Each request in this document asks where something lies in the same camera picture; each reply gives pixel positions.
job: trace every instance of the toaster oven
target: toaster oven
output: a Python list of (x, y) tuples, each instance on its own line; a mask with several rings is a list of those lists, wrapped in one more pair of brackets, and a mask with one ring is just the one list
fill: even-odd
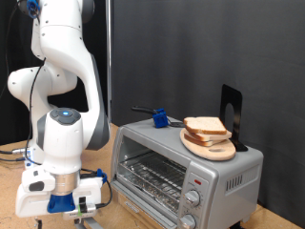
[(207, 160), (184, 147), (180, 131), (156, 129), (152, 119), (118, 129), (114, 200), (149, 228), (226, 229), (248, 220), (258, 197), (261, 152), (249, 147), (227, 161)]

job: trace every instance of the blue clamp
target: blue clamp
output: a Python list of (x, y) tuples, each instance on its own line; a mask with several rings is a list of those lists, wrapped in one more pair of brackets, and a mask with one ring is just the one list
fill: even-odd
[(153, 114), (153, 122), (156, 128), (166, 127), (169, 125), (168, 117), (163, 108), (156, 110), (158, 114)]
[(103, 184), (106, 183), (107, 181), (107, 174), (103, 172), (103, 170), (98, 169), (96, 173), (97, 177), (102, 177), (103, 178)]
[(27, 2), (27, 9), (29, 11), (29, 16), (32, 19), (36, 19), (37, 15), (39, 14), (40, 7), (36, 0), (28, 0)]
[(66, 196), (56, 196), (51, 195), (48, 212), (49, 213), (61, 213), (61, 212), (70, 212), (75, 209), (73, 193), (70, 193)]

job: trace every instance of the toast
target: toast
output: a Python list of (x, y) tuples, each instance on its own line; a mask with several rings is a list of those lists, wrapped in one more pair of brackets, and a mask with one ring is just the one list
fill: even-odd
[(183, 123), (193, 134), (225, 135), (227, 133), (227, 129), (218, 117), (186, 117)]
[(200, 141), (194, 138), (187, 130), (184, 132), (184, 138), (193, 144), (200, 145), (200, 146), (213, 146), (214, 144), (217, 144), (223, 140), (210, 140), (210, 141)]
[(230, 131), (227, 131), (225, 135), (205, 135), (205, 134), (194, 134), (194, 133), (190, 133), (190, 135), (199, 141), (224, 140), (232, 137), (232, 133)]

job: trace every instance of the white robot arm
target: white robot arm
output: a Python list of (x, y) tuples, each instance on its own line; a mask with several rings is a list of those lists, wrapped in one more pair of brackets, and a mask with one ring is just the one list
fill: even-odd
[[(94, 57), (82, 40), (82, 22), (91, 19), (92, 0), (40, 0), (40, 23), (33, 21), (31, 49), (45, 66), (37, 76), (32, 94), (32, 159), (42, 163), (43, 151), (37, 147), (37, 121), (54, 106), (48, 96), (64, 94), (76, 87), (77, 76), (83, 81), (89, 111), (83, 113), (84, 146), (89, 150), (102, 148), (109, 140), (103, 97)], [(12, 95), (29, 107), (31, 84), (38, 68), (11, 73), (8, 86)]]
[[(31, 48), (46, 62), (32, 94), (31, 144), (39, 146), (44, 159), (23, 173), (15, 212), (21, 218), (53, 213), (64, 213), (64, 219), (92, 217), (100, 206), (107, 176), (98, 170), (96, 177), (82, 179), (79, 173), (82, 151), (102, 148), (110, 136), (96, 63), (82, 36), (82, 20), (91, 17), (89, 3), (92, 0), (39, 1), (40, 23), (34, 20)], [(25, 69), (9, 79), (10, 92), (28, 107), (36, 73), (37, 68)], [(85, 85), (89, 111), (50, 105), (47, 97), (74, 89), (76, 76)]]

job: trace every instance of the wooden table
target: wooden table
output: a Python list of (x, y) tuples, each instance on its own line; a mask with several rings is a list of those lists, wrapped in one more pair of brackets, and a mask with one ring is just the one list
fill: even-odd
[[(96, 170), (101, 168), (107, 174), (111, 172), (112, 147), (116, 135), (117, 127), (112, 125), (112, 137), (110, 142), (100, 151), (85, 151), (82, 155), (83, 168)], [(10, 151), (22, 148), (25, 142), (13, 143), (1, 146), (0, 150)], [(14, 158), (18, 156), (4, 156), (2, 158)], [(23, 229), (35, 228), (34, 218), (20, 219), (15, 214), (15, 198), (18, 186), (21, 183), (21, 175), (24, 171), (23, 162), (4, 162), (0, 161), (0, 229)], [(109, 199), (109, 189), (107, 185), (102, 188), (102, 202)], [(43, 221), (43, 229), (74, 229), (73, 221), (65, 221), (60, 214), (40, 217)], [(100, 209), (94, 219), (104, 229), (133, 229), (147, 228), (138, 219), (118, 203), (112, 202), (104, 209)], [(257, 205), (256, 211), (252, 214), (247, 223), (242, 224), (247, 229), (300, 229), (286, 219), (277, 216), (269, 210)]]

